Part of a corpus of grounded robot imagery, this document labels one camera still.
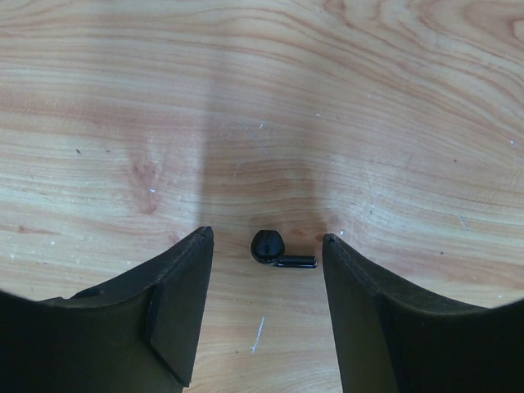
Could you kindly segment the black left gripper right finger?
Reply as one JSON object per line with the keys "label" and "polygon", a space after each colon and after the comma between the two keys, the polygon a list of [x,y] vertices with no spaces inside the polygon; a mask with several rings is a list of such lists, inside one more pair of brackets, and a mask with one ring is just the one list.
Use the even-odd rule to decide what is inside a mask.
{"label": "black left gripper right finger", "polygon": [[520,392],[523,303],[485,308],[428,291],[323,238],[345,392]]}

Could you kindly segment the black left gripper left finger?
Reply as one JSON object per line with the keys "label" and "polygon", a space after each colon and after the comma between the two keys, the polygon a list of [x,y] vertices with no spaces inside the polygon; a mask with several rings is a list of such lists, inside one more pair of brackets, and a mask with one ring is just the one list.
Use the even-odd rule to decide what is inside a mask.
{"label": "black left gripper left finger", "polygon": [[180,392],[197,354],[214,233],[71,298],[1,294],[4,392]]}

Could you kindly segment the black earbud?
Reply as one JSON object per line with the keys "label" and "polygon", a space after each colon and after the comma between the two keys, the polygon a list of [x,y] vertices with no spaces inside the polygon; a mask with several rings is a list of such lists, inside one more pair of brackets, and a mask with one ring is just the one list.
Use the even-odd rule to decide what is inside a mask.
{"label": "black earbud", "polygon": [[250,251],[255,261],[273,267],[316,269],[318,266],[313,255],[287,255],[282,236],[276,230],[260,230],[251,241]]}

